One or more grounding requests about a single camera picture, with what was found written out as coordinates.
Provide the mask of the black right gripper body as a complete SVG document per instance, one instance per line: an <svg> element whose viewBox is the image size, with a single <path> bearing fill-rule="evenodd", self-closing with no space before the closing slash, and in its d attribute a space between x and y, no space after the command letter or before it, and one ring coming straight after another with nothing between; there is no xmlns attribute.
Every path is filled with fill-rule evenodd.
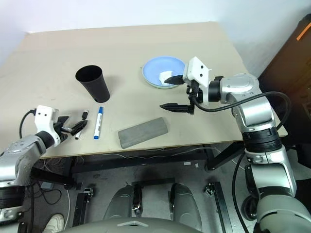
<svg viewBox="0 0 311 233"><path fill-rule="evenodd" d="M199 83L196 80L192 80L187 88L186 93L189 95L188 99L190 105L188 106L187 113L194 114L194 107L197 106L199 109L203 110L203 106L198 102L197 95L202 93L199 88Z"/></svg>

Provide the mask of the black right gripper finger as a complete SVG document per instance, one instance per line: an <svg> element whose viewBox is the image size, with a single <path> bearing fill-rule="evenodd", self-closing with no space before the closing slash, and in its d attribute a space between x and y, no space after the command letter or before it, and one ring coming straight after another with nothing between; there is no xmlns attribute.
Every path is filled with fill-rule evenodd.
<svg viewBox="0 0 311 233"><path fill-rule="evenodd" d="M183 75L176 75L167 78L164 83L172 84L172 85L182 85L183 84Z"/></svg>
<svg viewBox="0 0 311 233"><path fill-rule="evenodd" d="M188 105L182 105L178 103L165 103L165 104L160 105L159 107L170 112L176 112L176 113L188 113L189 112Z"/></svg>

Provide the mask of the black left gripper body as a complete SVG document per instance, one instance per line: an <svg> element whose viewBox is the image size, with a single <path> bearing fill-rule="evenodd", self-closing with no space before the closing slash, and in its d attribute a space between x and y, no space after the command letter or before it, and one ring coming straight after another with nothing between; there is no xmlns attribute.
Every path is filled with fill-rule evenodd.
<svg viewBox="0 0 311 233"><path fill-rule="evenodd" d="M65 126L65 121L58 121L53 123L53 129L56 133L54 142L62 143L68 138L68 135L72 133L73 129L69 126Z"/></svg>

